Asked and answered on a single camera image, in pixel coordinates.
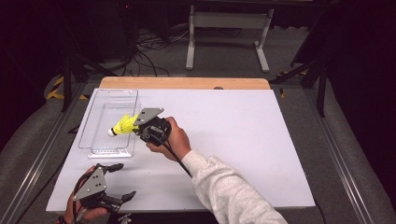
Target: yellow object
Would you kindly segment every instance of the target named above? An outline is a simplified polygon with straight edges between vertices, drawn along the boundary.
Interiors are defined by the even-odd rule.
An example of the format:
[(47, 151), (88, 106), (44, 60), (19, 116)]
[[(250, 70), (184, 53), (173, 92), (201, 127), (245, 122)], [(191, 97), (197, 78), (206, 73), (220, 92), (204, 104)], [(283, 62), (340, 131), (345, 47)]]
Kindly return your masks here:
[(128, 114), (124, 115), (122, 119), (110, 130), (108, 130), (108, 135), (114, 137), (121, 133), (131, 133), (133, 129), (138, 129), (138, 126), (134, 126), (134, 121), (137, 119), (137, 115), (131, 117)]

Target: white sleeve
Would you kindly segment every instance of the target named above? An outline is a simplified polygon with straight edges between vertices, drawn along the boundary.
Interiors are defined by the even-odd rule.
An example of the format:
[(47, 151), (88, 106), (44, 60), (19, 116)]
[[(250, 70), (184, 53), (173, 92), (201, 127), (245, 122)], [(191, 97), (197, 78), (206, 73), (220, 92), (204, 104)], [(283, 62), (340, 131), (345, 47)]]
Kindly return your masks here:
[(190, 151), (182, 160), (200, 202), (223, 223), (287, 223), (233, 168), (216, 157)]

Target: floor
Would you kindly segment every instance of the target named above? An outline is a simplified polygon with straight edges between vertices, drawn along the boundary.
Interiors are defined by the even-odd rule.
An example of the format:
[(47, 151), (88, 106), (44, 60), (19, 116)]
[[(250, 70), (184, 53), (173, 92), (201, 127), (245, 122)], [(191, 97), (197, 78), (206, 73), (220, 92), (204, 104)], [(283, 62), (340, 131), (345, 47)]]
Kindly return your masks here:
[[(200, 29), (194, 68), (187, 71), (187, 30), (185, 26), (174, 29), (173, 42), (166, 46), (159, 45), (158, 40), (151, 46), (150, 39), (155, 36), (141, 36), (139, 42), (146, 46), (141, 50), (150, 61), (144, 55), (137, 55), (136, 61), (128, 64), (125, 70), (114, 72), (124, 76), (154, 76), (157, 73), (159, 77), (259, 77), (270, 80), (291, 69), (290, 62), (308, 34), (304, 28), (276, 27), (270, 30), (264, 44), (270, 72), (264, 74), (252, 47), (260, 35), (258, 31)], [(104, 66), (118, 63), (119, 60), (108, 60)], [(54, 74), (43, 91), (45, 97), (59, 75)], [(102, 77), (91, 74), (87, 83), (74, 82), (75, 100), (64, 113), (61, 113), (62, 100), (48, 99), (3, 149), (0, 154), (2, 223), (15, 222), (26, 207), (29, 209), (20, 223), (54, 223), (58, 215), (47, 213), (46, 206), (56, 181), (57, 168), (62, 166), (74, 140), (74, 135), (68, 132), (79, 125), (88, 104), (87, 99), (78, 98), (81, 94), (89, 96)], [(294, 77), (271, 87), (318, 206), (279, 212), (289, 223), (396, 223), (389, 198), (350, 130), (332, 94), (331, 83), (327, 84), (325, 118), (321, 118), (315, 109), (317, 87), (303, 90), (298, 85), (299, 80), (300, 77)], [(133, 223), (144, 221), (136, 218)]]

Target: black wire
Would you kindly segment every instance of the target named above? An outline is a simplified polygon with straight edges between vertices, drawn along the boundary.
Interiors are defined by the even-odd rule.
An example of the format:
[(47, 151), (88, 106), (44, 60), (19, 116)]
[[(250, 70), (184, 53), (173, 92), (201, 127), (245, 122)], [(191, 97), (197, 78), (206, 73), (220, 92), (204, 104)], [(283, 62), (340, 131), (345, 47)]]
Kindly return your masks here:
[(173, 151), (171, 144), (169, 143), (168, 140), (166, 140), (166, 143), (168, 145), (165, 144), (164, 141), (162, 141), (161, 139), (159, 139), (158, 137), (154, 136), (153, 134), (149, 133), (149, 135), (154, 138), (155, 140), (157, 140), (158, 142), (160, 142), (164, 147), (166, 147), (166, 149), (172, 154), (172, 156), (175, 157), (175, 159), (177, 160), (178, 164), (180, 164), (180, 166), (184, 169), (184, 171), (186, 171), (186, 173), (192, 178), (192, 175), (190, 174), (190, 171), (187, 169), (187, 167), (183, 164), (183, 162), (181, 162), (181, 160), (178, 158), (178, 156), (176, 155), (176, 153)]
[[(77, 192), (78, 192), (78, 190), (80, 189), (81, 184), (83, 183), (83, 181), (86, 181), (86, 180), (91, 176), (91, 174), (93, 174), (93, 171), (92, 171), (92, 172), (89, 172), (89, 173), (87, 173), (87, 174), (84, 174), (84, 175), (82, 175), (82, 176), (79, 178), (77, 184), (76, 184), (75, 187), (74, 187), (73, 195), (76, 195), (76, 194), (77, 194)], [(80, 210), (81, 207), (82, 207), (82, 206), (81, 206), (81, 207), (78, 209), (78, 211), (76, 211), (76, 203), (77, 203), (77, 202), (73, 200), (73, 220), (74, 220), (74, 223), (77, 223), (78, 212), (79, 212), (79, 210)]]
[(22, 211), (22, 213), (20, 214), (19, 218), (17, 219), (17, 221), (15, 222), (16, 224), (20, 223), (20, 221), (22, 220), (22, 218), (24, 217), (24, 215), (26, 215), (27, 211), (30, 209), (30, 207), (33, 205), (33, 203), (35, 202), (35, 200), (38, 198), (38, 196), (40, 196), (40, 194), (44, 191), (44, 189), (47, 187), (47, 185), (50, 183), (50, 181), (52, 180), (53, 177), (55, 177), (56, 174), (58, 174), (58, 172), (61, 170), (61, 168), (64, 165), (64, 162), (66, 161), (67, 156), (69, 155), (69, 150), (67, 151), (67, 153), (64, 155), (64, 157), (61, 160), (61, 163), (58, 165), (58, 167), (55, 169), (55, 172), (53, 172), (53, 174), (49, 177), (49, 179), (47, 180), (47, 182), (44, 184), (43, 187), (41, 187), (41, 189), (38, 191), (38, 193), (35, 195), (35, 197), (32, 199), (32, 201), (30, 201), (30, 203), (28, 205), (26, 205), (25, 209)]
[(157, 70), (155, 70), (156, 67), (154, 66), (154, 63), (151, 61), (151, 59), (146, 54), (142, 53), (141, 51), (139, 51), (139, 55), (143, 55), (143, 56), (145, 56), (148, 59), (148, 61), (152, 65), (152, 69), (154, 70), (155, 77), (157, 77), (158, 76), (157, 75)]
[(125, 75), (125, 72), (126, 72), (126, 64), (125, 64), (124, 70), (123, 70), (123, 72), (122, 72), (122, 74), (121, 74), (122, 77)]
[(78, 128), (79, 128), (79, 125), (74, 127), (74, 128), (72, 128), (72, 129), (70, 129), (67, 133), (77, 133), (78, 132)]
[[(174, 33), (171, 37), (169, 37), (169, 40), (165, 40), (165, 41), (161, 40), (156, 35), (151, 35), (150, 37), (147, 37), (147, 36), (139, 37), (138, 40), (136, 41), (136, 45), (140, 46), (141, 48), (144, 48), (142, 50), (142, 52), (147, 52), (150, 49), (161, 50), (161, 49), (164, 49), (164, 48), (168, 47), (169, 45), (177, 42), (178, 40), (180, 40), (184, 35), (187, 34), (188, 31), (189, 30), (180, 30), (180, 31)], [(177, 40), (172, 40), (172, 38), (175, 38), (174, 35), (176, 35), (178, 33), (184, 33), (184, 34), (183, 35), (178, 35), (177, 36)]]
[(320, 204), (318, 203), (318, 201), (315, 198), (314, 198), (314, 202), (315, 202), (315, 205), (317, 206), (317, 208), (319, 209), (320, 214), (322, 215), (323, 223), (327, 224), (326, 217), (324, 216), (324, 213), (323, 213), (323, 210), (320, 207)]
[[(231, 37), (237, 37), (237, 36), (241, 35), (241, 32), (242, 32), (242, 29), (227, 29), (227, 28), (203, 28), (203, 29), (215, 30), (215, 31), (217, 31), (219, 33), (222, 33), (224, 35), (228, 35), (228, 36), (231, 36)], [(227, 33), (226, 30), (236, 30), (237, 32), (236, 32), (236, 34), (230, 34), (230, 33)]]
[(133, 77), (134, 76), (134, 74), (132, 74), (132, 70), (126, 70), (128, 73), (129, 73), (129, 75), (131, 75), (131, 77)]
[[(143, 66), (146, 66), (146, 67), (152, 67), (152, 66), (150, 66), (150, 65), (148, 65), (148, 64), (144, 64), (144, 63), (139, 62), (137, 59), (134, 59), (134, 61), (135, 61), (137, 64), (139, 64), (139, 65), (143, 65)], [(169, 74), (169, 71), (168, 71), (168, 70), (166, 70), (166, 69), (164, 69), (164, 68), (161, 68), (161, 67), (157, 67), (157, 66), (154, 66), (154, 67), (155, 67), (155, 68), (158, 68), (158, 69), (161, 69), (161, 70), (163, 70), (163, 71), (165, 71), (166, 74), (170, 77), (170, 74)]]
[[(115, 65), (115, 66), (113, 66), (113, 67), (105, 67), (105, 69), (108, 70), (108, 71), (111, 71), (111, 72), (117, 71), (117, 70), (119, 70), (119, 69), (125, 67), (126, 65), (128, 65), (131, 61), (132, 61), (132, 57), (129, 57), (127, 60), (125, 60), (125, 62), (120, 63), (120, 64), (117, 64), (117, 65)], [(91, 74), (100, 74), (100, 72), (97, 71), (97, 70), (94, 69), (94, 68), (84, 68), (84, 69), (85, 69), (88, 73), (91, 73)]]
[(53, 73), (53, 74), (55, 74), (55, 76), (58, 76), (58, 72), (61, 70), (61, 68), (62, 68), (62, 66), (59, 66), (56, 70), (55, 70), (55, 72)]

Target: transparent plastic container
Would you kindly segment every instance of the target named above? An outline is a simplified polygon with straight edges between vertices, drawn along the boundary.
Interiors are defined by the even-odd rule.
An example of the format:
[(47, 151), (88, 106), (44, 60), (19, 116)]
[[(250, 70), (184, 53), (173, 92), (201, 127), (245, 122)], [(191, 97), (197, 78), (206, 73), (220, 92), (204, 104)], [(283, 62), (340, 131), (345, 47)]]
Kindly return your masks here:
[(125, 115), (139, 113), (140, 102), (137, 90), (96, 89), (87, 108), (88, 117), (82, 124), (80, 149), (88, 149), (90, 158), (118, 158), (134, 155), (134, 133), (110, 137), (107, 131)]

